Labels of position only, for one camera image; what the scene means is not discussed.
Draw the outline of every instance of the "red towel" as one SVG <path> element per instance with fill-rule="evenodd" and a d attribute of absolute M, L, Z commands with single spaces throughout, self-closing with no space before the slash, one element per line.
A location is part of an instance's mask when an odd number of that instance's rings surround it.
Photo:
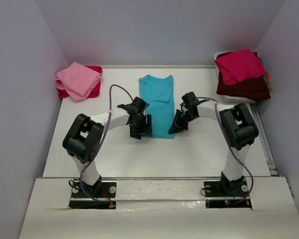
<path fill-rule="evenodd" d="M 220 54 L 218 57 L 222 57 L 229 53 L 230 52 Z M 253 79 L 246 79 L 245 81 L 237 83 L 236 85 L 225 85 L 221 72 L 219 72 L 218 77 L 217 94 L 223 96 L 244 97 L 255 102 L 270 99 L 270 92 L 263 76 Z"/>
<path fill-rule="evenodd" d="M 249 49 L 217 57 L 215 63 L 223 74 L 225 85 L 235 85 L 246 79 L 261 77 L 266 73 L 263 64 Z"/>
<path fill-rule="evenodd" d="M 103 73 L 102 67 L 100 66 L 86 66 L 100 74 Z M 89 94 L 88 98 L 95 98 L 98 97 L 100 94 L 100 88 L 101 88 L 101 82 L 97 83 L 94 89 Z M 66 90 L 59 90 L 59 97 L 60 98 L 67 98 L 69 97 L 69 94 L 66 92 Z"/>

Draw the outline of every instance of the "wall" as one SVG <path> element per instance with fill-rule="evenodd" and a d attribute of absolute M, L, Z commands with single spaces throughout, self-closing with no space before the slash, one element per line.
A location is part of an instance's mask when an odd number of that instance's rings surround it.
<path fill-rule="evenodd" d="M 212 64 L 256 49 L 284 0 L 35 0 L 68 63 Z"/>
<path fill-rule="evenodd" d="M 0 0 L 0 239 L 18 238 L 42 174 L 64 57 L 33 0 Z"/>
<path fill-rule="evenodd" d="M 272 98 L 258 105 L 278 171 L 299 212 L 299 0 L 287 0 L 258 47 L 273 78 Z"/>

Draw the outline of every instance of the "maroon cloth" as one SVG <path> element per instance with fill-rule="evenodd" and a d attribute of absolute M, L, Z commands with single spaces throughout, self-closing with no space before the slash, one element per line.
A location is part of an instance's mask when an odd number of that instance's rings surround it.
<path fill-rule="evenodd" d="M 223 53 L 217 58 L 229 54 L 230 52 Z M 218 87 L 216 93 L 223 96 L 244 97 L 255 102 L 270 99 L 270 92 L 264 80 L 264 77 L 246 79 L 243 82 L 238 82 L 236 85 L 225 85 L 223 75 L 219 72 Z"/>
<path fill-rule="evenodd" d="M 93 71 L 96 71 L 100 74 L 103 73 L 102 67 L 100 66 L 86 66 L 90 68 Z M 97 83 L 93 90 L 91 90 L 91 93 L 89 94 L 88 98 L 95 98 L 98 97 L 100 94 L 100 88 L 101 88 L 101 82 Z M 66 90 L 59 90 L 59 97 L 60 98 L 67 98 L 69 97 L 69 94 L 66 92 Z"/>

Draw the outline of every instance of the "purple cable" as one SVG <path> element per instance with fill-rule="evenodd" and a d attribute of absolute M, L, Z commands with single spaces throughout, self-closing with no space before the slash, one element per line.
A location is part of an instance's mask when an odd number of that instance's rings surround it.
<path fill-rule="evenodd" d="M 118 87 L 118 88 L 121 88 L 123 91 L 125 91 L 125 92 L 129 95 L 129 97 L 130 97 L 131 100 L 133 101 L 133 98 L 132 98 L 131 94 L 130 94 L 127 90 L 125 90 L 122 86 L 113 84 L 113 85 L 110 86 L 110 90 L 109 90 L 109 96 L 110 96 L 110 110 L 112 110 L 112 88 L 113 88 L 113 86 L 116 86 L 116 87 Z M 91 196 L 91 195 L 85 190 L 84 185 L 83 185 L 83 174 L 84 174 L 85 170 L 86 170 L 86 169 L 91 165 L 91 163 L 95 160 L 96 156 L 98 155 L 98 153 L 99 153 L 99 151 L 100 151 L 100 149 L 101 149 L 101 146 L 102 146 L 102 144 L 103 144 L 103 142 L 104 142 L 104 140 L 105 140 L 105 136 L 106 136 L 106 134 L 107 134 L 107 132 L 108 132 L 108 130 L 109 130 L 110 120 L 111 120 L 111 112 L 109 111 L 108 122 L 107 122 L 107 124 L 106 124 L 105 130 L 104 130 L 104 134 L 103 134 L 103 137 L 102 137 L 102 139 L 101 139 L 99 148 L 96 150 L 96 155 L 95 155 L 94 159 L 92 159 L 92 160 L 91 160 L 91 161 L 90 161 L 90 162 L 89 162 L 89 163 L 82 169 L 82 171 L 81 171 L 81 173 L 80 173 L 80 185 L 81 185 L 81 188 L 82 188 L 83 193 L 84 193 L 86 196 L 88 196 L 89 198 L 91 198 L 93 201 L 98 202 L 98 203 L 99 203 L 100 201 L 97 200 L 97 199 L 95 199 L 93 196 Z"/>
<path fill-rule="evenodd" d="M 211 101 L 214 101 L 215 102 L 215 112 L 216 112 L 216 117 L 217 117 L 217 121 L 218 121 L 218 124 L 219 124 L 219 127 L 221 129 L 221 132 L 223 133 L 223 136 L 226 140 L 226 143 L 227 143 L 227 146 L 231 152 L 231 154 L 233 155 L 233 157 L 237 160 L 237 162 L 242 165 L 245 170 L 247 171 L 247 173 L 250 175 L 250 178 L 251 178 L 251 185 L 250 185 L 250 190 L 248 192 L 248 194 L 245 196 L 245 198 L 243 198 L 242 200 L 240 200 L 239 202 L 237 203 L 234 203 L 233 205 L 236 205 L 236 204 L 239 204 L 241 202 L 243 202 L 244 200 L 246 200 L 246 198 L 250 195 L 251 191 L 253 190 L 253 187 L 254 187 L 254 177 L 253 175 L 251 174 L 251 172 L 249 171 L 249 169 L 247 168 L 247 166 L 239 159 L 237 158 L 237 156 L 235 155 L 233 149 L 231 148 L 231 145 L 230 145 L 230 142 L 229 142 L 229 139 L 225 133 L 225 130 L 221 124 L 221 121 L 220 121 L 220 117 L 219 117 L 219 113 L 218 113 L 218 109 L 217 109 L 217 104 L 218 104 L 218 101 L 215 100 L 215 99 L 212 99 L 212 98 L 208 98 L 208 97 L 197 97 L 198 99 L 206 99 L 206 100 L 211 100 Z"/>

